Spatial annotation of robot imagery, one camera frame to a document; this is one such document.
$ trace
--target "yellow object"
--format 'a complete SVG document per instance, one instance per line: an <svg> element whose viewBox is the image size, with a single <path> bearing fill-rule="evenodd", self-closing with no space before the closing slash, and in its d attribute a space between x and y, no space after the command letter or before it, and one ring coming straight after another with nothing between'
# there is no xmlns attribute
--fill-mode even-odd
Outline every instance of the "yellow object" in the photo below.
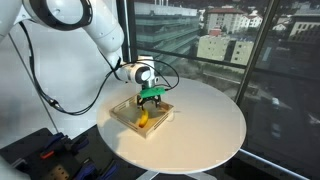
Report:
<svg viewBox="0 0 320 180"><path fill-rule="evenodd" d="M149 112L146 109L142 109L139 127L143 128L147 124L148 119L149 119Z"/></svg>

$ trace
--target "table leg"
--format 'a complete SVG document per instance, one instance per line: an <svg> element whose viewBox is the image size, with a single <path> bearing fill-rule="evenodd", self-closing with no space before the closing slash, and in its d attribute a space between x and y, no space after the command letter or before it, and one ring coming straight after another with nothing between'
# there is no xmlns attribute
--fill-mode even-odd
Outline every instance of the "table leg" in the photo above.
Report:
<svg viewBox="0 0 320 180"><path fill-rule="evenodd" d="M156 177L159 172L153 172L153 171L147 171L144 174L142 174L137 180L150 180Z"/></svg>
<svg viewBox="0 0 320 180"><path fill-rule="evenodd" d="M214 176L211 176L210 174L206 174L203 172L200 173L194 173L194 174L186 174L186 176L192 177L197 180L217 180Z"/></svg>

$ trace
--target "yellow banana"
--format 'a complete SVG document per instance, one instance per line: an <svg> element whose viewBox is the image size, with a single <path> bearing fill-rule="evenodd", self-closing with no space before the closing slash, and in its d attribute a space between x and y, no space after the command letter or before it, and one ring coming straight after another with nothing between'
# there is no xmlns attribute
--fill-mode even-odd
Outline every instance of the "yellow banana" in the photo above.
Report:
<svg viewBox="0 0 320 180"><path fill-rule="evenodd" d="M141 118L139 122L139 127L143 128L149 119L149 112L146 109L141 109Z"/></svg>

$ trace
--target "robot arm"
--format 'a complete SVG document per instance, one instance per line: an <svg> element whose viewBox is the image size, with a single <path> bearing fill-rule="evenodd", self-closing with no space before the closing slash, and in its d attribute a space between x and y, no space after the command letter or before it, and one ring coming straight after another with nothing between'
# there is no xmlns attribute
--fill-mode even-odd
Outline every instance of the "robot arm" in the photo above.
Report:
<svg viewBox="0 0 320 180"><path fill-rule="evenodd" d="M111 69L117 68L121 60L117 51L121 48L124 34L103 0L0 1L5 4L0 6L0 42L16 23L26 19L62 31L82 27L97 44ZM152 88L157 78L154 62L150 60L152 57L140 56L138 63L128 65L121 60L122 66L117 69L116 77L121 81L141 84L143 88Z"/></svg>

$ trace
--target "city view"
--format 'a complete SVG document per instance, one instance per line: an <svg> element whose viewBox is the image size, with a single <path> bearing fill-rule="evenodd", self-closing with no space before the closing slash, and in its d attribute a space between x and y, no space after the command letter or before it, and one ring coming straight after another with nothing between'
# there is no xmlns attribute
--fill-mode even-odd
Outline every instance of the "city view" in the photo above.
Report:
<svg viewBox="0 0 320 180"><path fill-rule="evenodd" d="M267 6L265 0L135 0L138 54L235 99ZM240 106L245 149L317 178L319 59L320 0L281 1Z"/></svg>

